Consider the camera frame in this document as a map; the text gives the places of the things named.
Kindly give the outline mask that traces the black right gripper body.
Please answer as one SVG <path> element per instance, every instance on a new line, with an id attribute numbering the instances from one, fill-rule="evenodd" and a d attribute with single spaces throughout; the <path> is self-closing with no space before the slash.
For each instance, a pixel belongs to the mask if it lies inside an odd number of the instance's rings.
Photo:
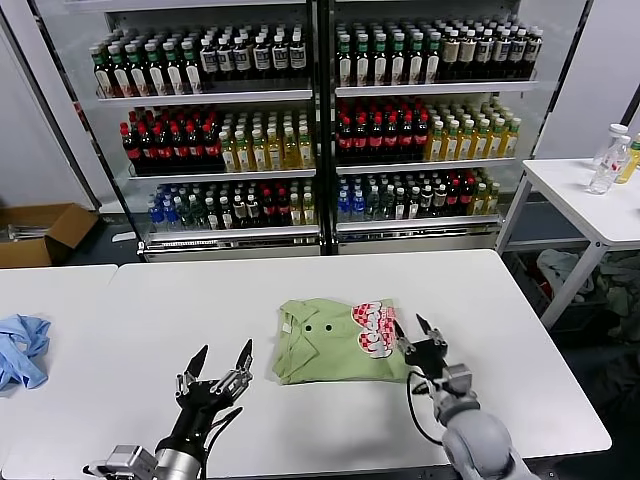
<path id="1" fill-rule="evenodd" d="M 421 340 L 412 343 L 416 351 L 411 356 L 404 356 L 405 363 L 411 367 L 416 367 L 426 379 L 435 380 L 442 377 L 443 370 L 447 366 L 445 357 L 447 348 L 438 348 L 429 340 Z"/>

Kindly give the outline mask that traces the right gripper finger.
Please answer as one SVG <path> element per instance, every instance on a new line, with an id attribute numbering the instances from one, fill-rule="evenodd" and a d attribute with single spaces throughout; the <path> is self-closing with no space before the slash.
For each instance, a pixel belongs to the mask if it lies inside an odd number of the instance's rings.
<path id="1" fill-rule="evenodd" d="M 447 342 L 444 340 L 444 337 L 442 336 L 439 329 L 433 328 L 430 323 L 420 314 L 416 314 L 416 318 L 426 337 L 431 340 L 436 347 L 447 348 Z"/>
<path id="2" fill-rule="evenodd" d="M 404 331 L 402 330 L 398 322 L 394 323 L 394 331 L 396 335 L 396 343 L 398 345 L 398 348 L 402 352 L 402 355 L 403 356 L 413 355 L 416 351 L 416 348 L 405 336 Z"/>

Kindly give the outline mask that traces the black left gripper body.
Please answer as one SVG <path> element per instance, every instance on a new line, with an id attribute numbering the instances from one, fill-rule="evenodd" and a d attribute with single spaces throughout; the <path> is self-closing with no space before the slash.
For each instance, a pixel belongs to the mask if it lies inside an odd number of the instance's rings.
<path id="1" fill-rule="evenodd" d="M 244 380 L 197 381 L 178 398 L 181 412 L 171 437 L 181 443 L 203 446 L 216 415 L 230 408 L 246 391 Z"/>

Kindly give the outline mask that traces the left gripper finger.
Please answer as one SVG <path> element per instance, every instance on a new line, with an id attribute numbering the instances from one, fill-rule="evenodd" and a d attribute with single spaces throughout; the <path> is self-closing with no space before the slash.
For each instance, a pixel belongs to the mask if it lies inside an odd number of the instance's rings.
<path id="1" fill-rule="evenodd" d="M 248 339 L 242 348 L 235 368 L 227 372 L 212 388 L 211 392 L 217 396 L 241 396 L 249 387 L 253 375 L 253 340 Z"/>
<path id="2" fill-rule="evenodd" d="M 176 396 L 185 396 L 189 393 L 190 385 L 196 382 L 204 367 L 208 353 L 208 345 L 205 344 L 188 362 L 186 369 L 176 376 Z"/>

